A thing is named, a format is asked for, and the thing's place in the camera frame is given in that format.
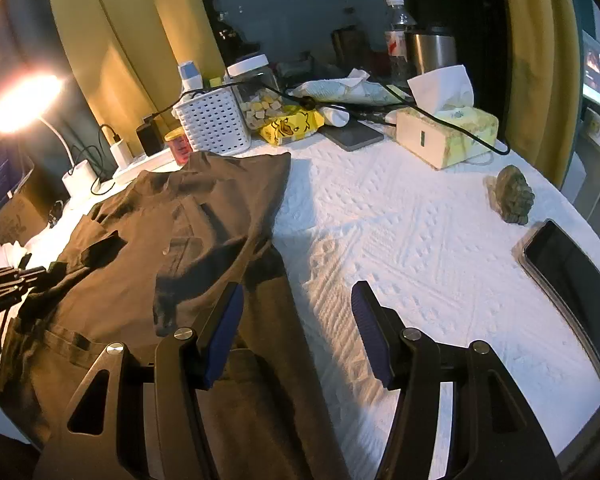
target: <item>bottle cap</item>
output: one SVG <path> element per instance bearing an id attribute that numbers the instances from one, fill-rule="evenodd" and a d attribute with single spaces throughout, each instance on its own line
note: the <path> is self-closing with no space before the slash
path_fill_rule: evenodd
<path id="1" fill-rule="evenodd" d="M 404 0 L 386 0 L 386 4 L 391 5 L 404 5 Z"/>
<path id="2" fill-rule="evenodd" d="M 239 61 L 238 63 L 227 68 L 226 71 L 231 77 L 238 77 L 241 74 L 250 72 L 251 70 L 256 70 L 257 68 L 262 68 L 268 64 L 269 60 L 267 59 L 267 56 L 260 54 L 259 56 L 254 56 L 243 61 Z"/>
<path id="3" fill-rule="evenodd" d="M 178 65 L 178 72 L 180 72 L 180 78 L 183 81 L 200 75 L 200 72 L 198 72 L 198 69 L 193 61 L 185 61 L 184 63 L 180 63 Z"/>

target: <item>cardboard box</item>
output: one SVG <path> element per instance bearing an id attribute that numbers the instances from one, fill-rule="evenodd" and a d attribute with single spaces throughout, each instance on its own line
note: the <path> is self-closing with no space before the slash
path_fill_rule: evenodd
<path id="1" fill-rule="evenodd" d="M 456 108 L 440 117 L 464 128 L 494 146 L 498 136 L 498 118 L 478 108 Z M 417 110 L 398 111 L 395 140 L 437 170 L 447 168 L 488 151 L 471 137 L 425 117 Z"/>
<path id="2" fill-rule="evenodd" d="M 27 243 L 48 223 L 55 200 L 42 172 L 33 166 L 0 208 L 0 244 Z"/>

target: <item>metal screw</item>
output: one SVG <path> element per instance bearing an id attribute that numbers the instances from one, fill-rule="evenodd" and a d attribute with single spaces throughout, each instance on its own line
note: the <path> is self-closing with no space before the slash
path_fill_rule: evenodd
<path id="1" fill-rule="evenodd" d="M 417 328 L 405 328 L 402 331 L 402 337 L 409 341 L 417 341 L 422 337 L 422 332 Z"/>
<path id="2" fill-rule="evenodd" d="M 176 332 L 174 332 L 173 334 L 174 338 L 176 339 L 180 339 L 181 341 L 184 341 L 185 339 L 189 339 L 191 338 L 191 336 L 193 336 L 193 330 L 190 328 L 179 328 L 176 330 Z"/>
<path id="3" fill-rule="evenodd" d="M 491 347 L 489 346 L 488 343 L 485 343 L 484 341 L 475 341 L 474 342 L 474 350 L 476 352 L 478 352 L 478 354 L 488 354 L 489 350 L 491 349 Z"/>
<path id="4" fill-rule="evenodd" d="M 122 354 L 122 351 L 124 349 L 125 349 L 125 347 L 122 345 L 122 343 L 111 343 L 109 346 L 107 346 L 107 354 L 109 354 L 109 355 Z"/>

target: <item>white textured tablecloth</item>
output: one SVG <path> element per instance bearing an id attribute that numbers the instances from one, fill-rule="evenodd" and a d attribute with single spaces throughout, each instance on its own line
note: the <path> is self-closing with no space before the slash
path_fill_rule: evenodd
<path id="1" fill-rule="evenodd" d="M 353 478 L 374 475 L 398 395 L 384 391 L 366 359 L 350 310 L 358 280 L 436 341 L 488 341 L 560 452 L 600 405 L 600 381 L 514 248 L 536 222 L 552 218 L 600 269 L 600 240 L 571 204 L 514 153 L 436 171 L 390 140 L 347 153 L 316 135 L 284 148 L 255 142 L 243 156 L 285 150 L 292 170 L 274 244 Z M 490 207 L 486 184 L 507 164 L 536 194 L 525 227 L 505 224 Z M 93 203 L 33 238 L 29 266 L 55 259 Z M 443 386 L 431 478 L 444 474 L 448 454 L 451 388 Z"/>

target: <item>desk lamp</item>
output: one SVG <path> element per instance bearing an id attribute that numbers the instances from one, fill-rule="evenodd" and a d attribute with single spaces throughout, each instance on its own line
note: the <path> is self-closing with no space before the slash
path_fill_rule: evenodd
<path id="1" fill-rule="evenodd" d="M 89 192 L 96 180 L 95 173 L 87 160 L 76 164 L 66 141 L 42 115 L 56 100 L 62 83 L 54 75 L 38 74 L 20 81 L 0 98 L 0 132 L 17 132 L 34 120 L 40 120 L 60 139 L 71 162 L 71 169 L 62 177 L 69 194 L 81 196 Z"/>

